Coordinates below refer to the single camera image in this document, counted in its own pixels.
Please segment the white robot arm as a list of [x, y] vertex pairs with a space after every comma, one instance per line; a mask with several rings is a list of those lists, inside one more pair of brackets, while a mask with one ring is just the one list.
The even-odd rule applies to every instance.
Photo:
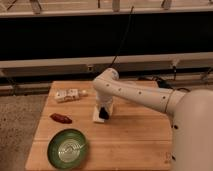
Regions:
[[97, 106], [106, 109], [114, 96], [165, 113], [171, 118], [170, 171], [213, 171], [213, 91], [173, 89], [128, 84], [108, 68], [93, 80]]

